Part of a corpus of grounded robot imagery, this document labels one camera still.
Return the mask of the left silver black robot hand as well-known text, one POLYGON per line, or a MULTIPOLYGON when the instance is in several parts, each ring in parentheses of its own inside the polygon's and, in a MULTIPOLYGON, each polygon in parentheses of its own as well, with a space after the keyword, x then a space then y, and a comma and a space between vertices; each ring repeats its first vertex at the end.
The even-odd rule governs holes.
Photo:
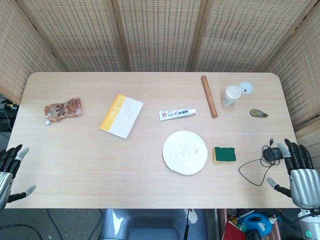
POLYGON ((29 152, 29 148, 23 148, 20 144, 9 150, 0 151, 0 210, 4 209, 7 203, 12 203, 28 197, 35 189, 36 185, 30 186, 27 190, 11 194, 11 189, 21 162, 29 152))

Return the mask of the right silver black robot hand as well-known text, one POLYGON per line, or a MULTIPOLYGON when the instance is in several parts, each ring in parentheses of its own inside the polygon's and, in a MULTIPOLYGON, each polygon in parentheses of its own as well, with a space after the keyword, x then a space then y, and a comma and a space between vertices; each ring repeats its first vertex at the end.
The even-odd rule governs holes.
POLYGON ((314 168, 309 151, 287 138, 278 144, 287 169, 290 188, 277 184, 268 177, 267 182, 277 192, 292 199, 301 209, 320 210, 320 174, 314 168))

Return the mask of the green yellow sponge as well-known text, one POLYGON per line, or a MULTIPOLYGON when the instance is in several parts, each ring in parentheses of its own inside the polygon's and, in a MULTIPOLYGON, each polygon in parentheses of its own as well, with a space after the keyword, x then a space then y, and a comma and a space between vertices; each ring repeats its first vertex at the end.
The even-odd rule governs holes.
POLYGON ((213 163, 234 163, 236 162, 235 148, 233 147, 213 147, 213 163))

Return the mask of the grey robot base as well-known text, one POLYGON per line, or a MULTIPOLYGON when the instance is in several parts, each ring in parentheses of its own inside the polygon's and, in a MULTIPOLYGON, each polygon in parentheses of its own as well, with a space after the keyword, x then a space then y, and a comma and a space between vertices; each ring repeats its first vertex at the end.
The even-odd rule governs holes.
POLYGON ((107 208, 99 240, 208 240, 205 210, 194 209, 195 224, 187 210, 107 208))

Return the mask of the white round plate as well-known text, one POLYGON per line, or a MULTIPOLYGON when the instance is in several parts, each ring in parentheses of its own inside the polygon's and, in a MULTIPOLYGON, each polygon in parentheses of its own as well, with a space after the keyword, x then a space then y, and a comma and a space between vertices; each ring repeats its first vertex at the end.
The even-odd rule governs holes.
POLYGON ((208 149, 203 139, 191 131, 172 133, 162 147, 162 157, 173 172, 191 176, 200 172, 208 159, 208 149))

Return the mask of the white toothpaste tube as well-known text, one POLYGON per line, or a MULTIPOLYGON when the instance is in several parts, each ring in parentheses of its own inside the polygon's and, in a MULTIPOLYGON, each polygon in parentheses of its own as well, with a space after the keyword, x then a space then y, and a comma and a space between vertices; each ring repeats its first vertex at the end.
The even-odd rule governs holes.
POLYGON ((160 110, 158 112, 159 120, 166 121, 176 118, 189 117, 196 114, 196 109, 175 109, 175 110, 160 110))

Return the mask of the black computer mouse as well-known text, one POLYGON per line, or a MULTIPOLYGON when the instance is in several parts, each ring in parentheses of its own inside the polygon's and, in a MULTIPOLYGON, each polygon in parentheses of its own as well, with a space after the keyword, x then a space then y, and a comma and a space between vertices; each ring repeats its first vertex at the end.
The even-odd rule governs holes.
POLYGON ((283 159, 283 154, 278 147, 267 147, 262 151, 262 156, 267 162, 273 162, 283 159))

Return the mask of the blue plastic reel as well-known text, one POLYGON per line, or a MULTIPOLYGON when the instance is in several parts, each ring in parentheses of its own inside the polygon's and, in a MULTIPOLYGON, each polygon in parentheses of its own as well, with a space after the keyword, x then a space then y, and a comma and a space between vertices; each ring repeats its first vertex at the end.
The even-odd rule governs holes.
POLYGON ((262 213, 251 213, 242 219, 246 226, 246 233, 249 231, 258 231, 261 237, 266 236, 272 232, 273 224, 269 218, 262 213))

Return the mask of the red box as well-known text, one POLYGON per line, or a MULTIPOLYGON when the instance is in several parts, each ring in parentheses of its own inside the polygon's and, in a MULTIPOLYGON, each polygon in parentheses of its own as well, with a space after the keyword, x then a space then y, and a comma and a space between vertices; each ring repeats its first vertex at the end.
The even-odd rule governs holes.
POLYGON ((221 240, 246 240, 246 234, 228 221, 221 240))

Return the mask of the green correction tape dispenser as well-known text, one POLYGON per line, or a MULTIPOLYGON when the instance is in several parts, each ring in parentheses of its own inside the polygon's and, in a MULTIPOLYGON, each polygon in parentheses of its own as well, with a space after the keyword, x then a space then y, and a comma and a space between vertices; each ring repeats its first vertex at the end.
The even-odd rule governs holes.
POLYGON ((267 113, 264 113, 263 111, 256 108, 251 109, 249 113, 252 117, 255 118, 267 118, 269 116, 267 113))

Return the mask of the brown sauce pouch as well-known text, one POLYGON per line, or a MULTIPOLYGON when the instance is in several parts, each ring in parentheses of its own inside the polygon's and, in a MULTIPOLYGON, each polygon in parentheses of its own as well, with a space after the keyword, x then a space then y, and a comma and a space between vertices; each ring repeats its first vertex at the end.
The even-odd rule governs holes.
POLYGON ((63 103, 49 104, 44 107, 46 125, 60 121, 63 118, 77 117, 83 114, 81 99, 73 97, 63 103))

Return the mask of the metal table leg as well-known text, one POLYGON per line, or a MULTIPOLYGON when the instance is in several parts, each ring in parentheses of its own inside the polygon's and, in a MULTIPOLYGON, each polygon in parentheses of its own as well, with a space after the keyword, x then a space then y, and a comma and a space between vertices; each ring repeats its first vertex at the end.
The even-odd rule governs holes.
POLYGON ((220 237, 221 237, 220 215, 219 215, 218 209, 213 210, 213 227, 212 228, 213 228, 214 240, 220 240, 220 237))

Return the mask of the white round cup lid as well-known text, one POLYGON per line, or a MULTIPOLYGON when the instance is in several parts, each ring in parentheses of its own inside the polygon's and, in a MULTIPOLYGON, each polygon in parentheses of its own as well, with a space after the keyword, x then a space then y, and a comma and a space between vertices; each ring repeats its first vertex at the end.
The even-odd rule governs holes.
POLYGON ((239 89, 243 94, 252 94, 254 91, 254 87, 250 82, 243 81, 239 84, 239 89))

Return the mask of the white paper cup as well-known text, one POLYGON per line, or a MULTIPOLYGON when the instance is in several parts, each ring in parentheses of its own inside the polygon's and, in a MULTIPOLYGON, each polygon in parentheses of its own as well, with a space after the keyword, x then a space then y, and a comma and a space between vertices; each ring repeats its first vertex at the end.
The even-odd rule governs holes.
POLYGON ((230 85, 225 90, 225 95, 223 97, 222 103, 225 106, 232 105, 235 100, 239 99, 242 95, 242 92, 238 86, 230 85))

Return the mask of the wooden rolling pin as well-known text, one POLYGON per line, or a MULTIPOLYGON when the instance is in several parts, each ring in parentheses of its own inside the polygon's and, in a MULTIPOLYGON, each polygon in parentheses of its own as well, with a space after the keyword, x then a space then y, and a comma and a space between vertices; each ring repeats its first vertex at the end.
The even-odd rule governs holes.
POLYGON ((209 110, 210 110, 211 117, 212 118, 216 118, 218 116, 218 112, 216 110, 216 106, 215 106, 215 103, 214 103, 214 99, 213 99, 213 96, 212 96, 212 92, 211 92, 211 89, 210 89, 210 86, 209 86, 208 79, 207 79, 207 77, 205 75, 201 76, 201 82, 202 82, 204 93, 205 93, 205 96, 206 96, 206 99, 207 99, 207 103, 208 103, 208 107, 209 107, 209 110))

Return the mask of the yellow white notebook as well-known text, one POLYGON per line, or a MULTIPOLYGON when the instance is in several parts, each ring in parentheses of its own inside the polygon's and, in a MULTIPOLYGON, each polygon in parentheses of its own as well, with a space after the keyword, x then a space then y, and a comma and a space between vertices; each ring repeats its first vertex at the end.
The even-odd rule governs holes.
POLYGON ((144 103, 118 94, 99 129, 127 139, 144 103))

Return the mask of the woven bamboo folding screen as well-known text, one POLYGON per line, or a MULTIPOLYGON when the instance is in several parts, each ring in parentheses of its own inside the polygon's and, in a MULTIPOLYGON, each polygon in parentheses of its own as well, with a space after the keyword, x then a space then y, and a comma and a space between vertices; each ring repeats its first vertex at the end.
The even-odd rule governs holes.
POLYGON ((0 99, 58 71, 274 73, 320 161, 320 0, 0 0, 0 99))

